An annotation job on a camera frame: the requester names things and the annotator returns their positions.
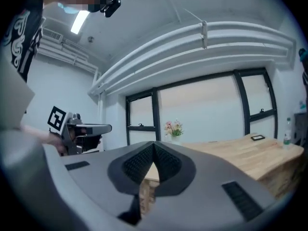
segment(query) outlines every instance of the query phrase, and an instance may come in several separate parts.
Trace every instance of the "water bottle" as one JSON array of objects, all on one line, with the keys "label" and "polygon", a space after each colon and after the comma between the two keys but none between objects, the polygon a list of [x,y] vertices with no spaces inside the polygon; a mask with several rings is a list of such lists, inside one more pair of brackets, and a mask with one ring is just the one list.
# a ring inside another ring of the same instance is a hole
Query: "water bottle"
[{"label": "water bottle", "polygon": [[289,144],[291,143],[291,132],[292,132],[292,125],[291,125],[291,119],[287,118],[287,128],[284,133],[284,139],[283,139],[283,148],[288,149]]}]

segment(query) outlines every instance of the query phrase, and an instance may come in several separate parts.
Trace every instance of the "flower vase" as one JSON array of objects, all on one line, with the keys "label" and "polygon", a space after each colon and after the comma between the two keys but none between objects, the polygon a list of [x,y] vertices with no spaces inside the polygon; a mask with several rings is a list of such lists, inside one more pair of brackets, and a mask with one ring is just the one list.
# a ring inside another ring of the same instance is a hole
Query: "flower vase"
[{"label": "flower vase", "polygon": [[181,145],[180,136],[171,136],[171,143],[176,145]]}]

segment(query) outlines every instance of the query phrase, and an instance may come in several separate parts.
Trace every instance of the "ceiling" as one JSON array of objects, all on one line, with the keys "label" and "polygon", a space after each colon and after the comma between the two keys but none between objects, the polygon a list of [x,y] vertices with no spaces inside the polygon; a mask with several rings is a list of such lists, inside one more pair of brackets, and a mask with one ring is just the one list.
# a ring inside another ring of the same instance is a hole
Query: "ceiling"
[{"label": "ceiling", "polygon": [[[111,18],[91,13],[80,33],[70,32],[76,14],[66,14],[57,4],[44,10],[45,27],[57,31],[91,52],[102,72],[126,54],[164,33],[207,22],[243,21],[279,29],[284,8],[279,0],[121,0]],[[94,37],[89,43],[88,37]]]}]

